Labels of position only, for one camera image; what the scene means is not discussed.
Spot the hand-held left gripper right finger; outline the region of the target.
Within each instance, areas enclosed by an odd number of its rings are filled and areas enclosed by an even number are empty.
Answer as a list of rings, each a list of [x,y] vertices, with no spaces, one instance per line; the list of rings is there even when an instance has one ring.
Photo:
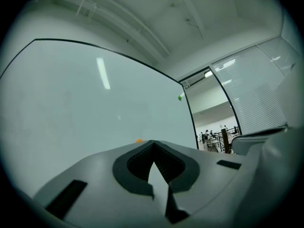
[[[233,179],[242,157],[155,141],[154,201],[172,224],[194,216]]]

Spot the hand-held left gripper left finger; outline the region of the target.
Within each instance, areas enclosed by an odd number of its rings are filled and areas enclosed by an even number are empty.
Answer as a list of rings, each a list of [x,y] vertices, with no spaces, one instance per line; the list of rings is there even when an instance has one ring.
[[[85,157],[34,196],[54,227],[164,228],[166,217],[153,189],[139,177],[143,150],[151,141],[133,143]]]

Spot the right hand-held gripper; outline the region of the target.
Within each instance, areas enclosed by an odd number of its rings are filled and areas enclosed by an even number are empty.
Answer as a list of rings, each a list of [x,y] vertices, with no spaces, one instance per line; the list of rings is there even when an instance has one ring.
[[[235,137],[236,154],[263,144],[252,184],[242,201],[245,210],[272,209],[286,197],[304,162],[304,66],[296,64],[275,91],[287,125]]]

